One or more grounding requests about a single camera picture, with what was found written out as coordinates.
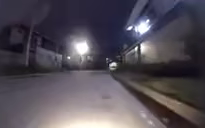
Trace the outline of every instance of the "street light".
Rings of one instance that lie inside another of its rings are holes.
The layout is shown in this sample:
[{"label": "street light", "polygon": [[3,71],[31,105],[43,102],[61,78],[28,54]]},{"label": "street light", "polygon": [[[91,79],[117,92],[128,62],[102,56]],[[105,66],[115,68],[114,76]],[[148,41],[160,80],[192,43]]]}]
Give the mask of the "street light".
[{"label": "street light", "polygon": [[70,57],[70,56],[67,56],[67,59],[68,59],[68,60],[70,60],[70,59],[71,59],[71,57]]},{"label": "street light", "polygon": [[89,52],[89,46],[86,41],[79,42],[75,45],[75,48],[79,55],[84,55]]},{"label": "street light", "polygon": [[133,26],[129,26],[128,28],[127,28],[127,31],[131,31],[133,29]]},{"label": "street light", "polygon": [[138,25],[136,25],[135,32],[140,33],[141,35],[149,31],[151,25],[149,24],[150,20],[147,19],[146,21],[141,21]]}]

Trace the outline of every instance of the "street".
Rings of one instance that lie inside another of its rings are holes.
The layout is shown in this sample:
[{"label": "street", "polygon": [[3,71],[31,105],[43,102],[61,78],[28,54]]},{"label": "street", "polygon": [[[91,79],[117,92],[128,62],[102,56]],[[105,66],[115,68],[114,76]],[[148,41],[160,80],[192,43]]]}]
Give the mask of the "street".
[{"label": "street", "polygon": [[163,128],[106,71],[0,78],[0,128]]}]

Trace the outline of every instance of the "utility pole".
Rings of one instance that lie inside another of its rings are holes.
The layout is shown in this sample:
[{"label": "utility pole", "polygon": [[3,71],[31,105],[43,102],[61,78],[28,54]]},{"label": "utility pole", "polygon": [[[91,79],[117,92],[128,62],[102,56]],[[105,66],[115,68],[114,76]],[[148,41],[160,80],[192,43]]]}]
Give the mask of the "utility pole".
[{"label": "utility pole", "polygon": [[25,66],[26,67],[29,66],[30,45],[31,45],[31,39],[32,39],[33,31],[34,31],[34,23],[33,23],[33,20],[32,20],[29,35],[28,35],[27,44],[26,44],[26,47],[25,47]]}]

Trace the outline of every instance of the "curb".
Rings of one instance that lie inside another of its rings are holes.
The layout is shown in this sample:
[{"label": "curb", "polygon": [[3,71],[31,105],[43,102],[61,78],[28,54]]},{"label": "curb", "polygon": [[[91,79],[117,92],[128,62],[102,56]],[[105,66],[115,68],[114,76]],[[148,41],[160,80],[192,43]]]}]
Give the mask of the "curb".
[{"label": "curb", "polygon": [[198,127],[205,127],[205,113],[188,106],[182,102],[177,101],[176,99],[172,99],[165,95],[162,95],[158,92],[155,92],[147,87],[139,86],[138,83],[128,80],[127,78],[113,75],[118,81],[126,83],[127,86],[132,87],[138,92],[147,95],[148,97],[152,98],[156,102],[166,106],[168,109],[172,110],[176,114],[180,115],[181,117],[185,118],[186,120],[190,121],[194,125]]},{"label": "curb", "polygon": [[24,74],[24,75],[9,75],[9,76],[0,76],[0,79],[12,79],[12,78],[22,78],[22,77],[31,77],[31,76],[41,76],[41,75],[50,75],[52,73],[33,73],[33,74]]}]

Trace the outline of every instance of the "lamp post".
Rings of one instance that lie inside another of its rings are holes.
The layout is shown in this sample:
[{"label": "lamp post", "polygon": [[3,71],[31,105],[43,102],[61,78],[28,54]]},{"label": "lamp post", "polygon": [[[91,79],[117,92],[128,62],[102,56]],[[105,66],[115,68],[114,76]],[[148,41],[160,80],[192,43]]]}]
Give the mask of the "lamp post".
[{"label": "lamp post", "polygon": [[77,53],[80,55],[80,65],[82,66],[83,55],[89,52],[89,46],[86,41],[78,42],[75,44]]}]

